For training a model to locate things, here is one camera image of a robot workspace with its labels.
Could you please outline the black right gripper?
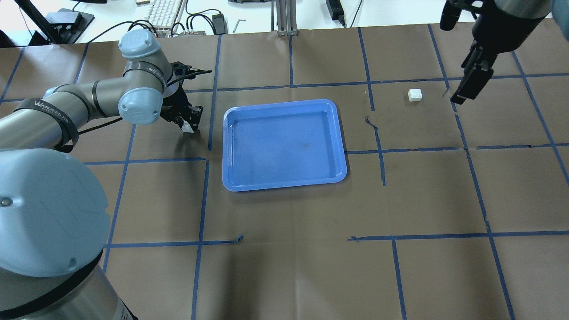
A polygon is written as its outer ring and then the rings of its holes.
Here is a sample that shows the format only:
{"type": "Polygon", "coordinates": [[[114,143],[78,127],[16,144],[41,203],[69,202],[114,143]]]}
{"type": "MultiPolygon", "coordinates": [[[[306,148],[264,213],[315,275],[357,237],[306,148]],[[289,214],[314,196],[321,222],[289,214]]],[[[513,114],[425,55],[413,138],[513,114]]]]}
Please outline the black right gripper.
{"type": "Polygon", "coordinates": [[[493,65],[498,53],[485,48],[477,40],[472,42],[469,50],[461,65],[464,73],[463,79],[450,98],[450,101],[455,104],[463,104],[466,100],[476,99],[494,74],[493,65]]]}

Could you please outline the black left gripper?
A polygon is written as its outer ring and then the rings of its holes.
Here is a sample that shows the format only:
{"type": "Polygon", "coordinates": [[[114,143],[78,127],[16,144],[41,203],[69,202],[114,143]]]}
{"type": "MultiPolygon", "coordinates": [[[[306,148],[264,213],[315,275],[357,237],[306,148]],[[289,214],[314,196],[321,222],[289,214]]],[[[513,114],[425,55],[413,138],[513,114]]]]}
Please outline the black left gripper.
{"type": "Polygon", "coordinates": [[[176,123],[181,130],[185,130],[185,123],[187,123],[191,133],[195,133],[198,130],[204,108],[199,105],[189,107],[187,96],[182,88],[182,77],[186,73],[186,65],[175,61],[171,63],[171,67],[172,75],[163,93],[160,116],[165,121],[176,123]]]}

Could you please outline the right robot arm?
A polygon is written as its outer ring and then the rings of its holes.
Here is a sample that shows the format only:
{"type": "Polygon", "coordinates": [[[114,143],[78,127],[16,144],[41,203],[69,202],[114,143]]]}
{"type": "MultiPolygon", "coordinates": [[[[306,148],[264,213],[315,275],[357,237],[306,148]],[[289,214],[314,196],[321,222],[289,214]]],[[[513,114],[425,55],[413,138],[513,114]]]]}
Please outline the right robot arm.
{"type": "Polygon", "coordinates": [[[447,0],[443,6],[440,29],[452,30],[462,12],[476,16],[472,27],[473,42],[461,67],[463,77],[451,96],[452,103],[474,100],[494,74],[498,55],[518,49],[536,27],[552,14],[567,39],[569,4],[566,0],[447,0]]]}

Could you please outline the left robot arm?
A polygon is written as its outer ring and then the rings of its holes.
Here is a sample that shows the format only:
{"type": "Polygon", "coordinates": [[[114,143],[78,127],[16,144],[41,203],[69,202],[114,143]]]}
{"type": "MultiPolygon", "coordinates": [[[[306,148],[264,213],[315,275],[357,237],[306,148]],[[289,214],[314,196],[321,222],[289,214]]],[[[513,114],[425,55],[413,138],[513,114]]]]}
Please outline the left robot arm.
{"type": "Polygon", "coordinates": [[[203,108],[182,85],[209,71],[168,61],[149,30],[128,31],[118,48],[120,77],[53,87],[1,119],[3,320],[136,318],[99,265],[111,224],[105,192],[71,151],[98,118],[197,131],[203,108]]]}

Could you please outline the white block near right arm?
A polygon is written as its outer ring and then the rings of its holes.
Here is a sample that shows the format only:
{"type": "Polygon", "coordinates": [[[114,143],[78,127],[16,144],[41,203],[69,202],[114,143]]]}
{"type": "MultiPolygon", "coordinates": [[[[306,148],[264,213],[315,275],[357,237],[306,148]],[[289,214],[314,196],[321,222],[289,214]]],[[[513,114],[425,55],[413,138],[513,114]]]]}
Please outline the white block near right arm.
{"type": "Polygon", "coordinates": [[[418,103],[423,100],[423,94],[420,88],[412,88],[407,91],[407,99],[411,103],[418,103]]]}

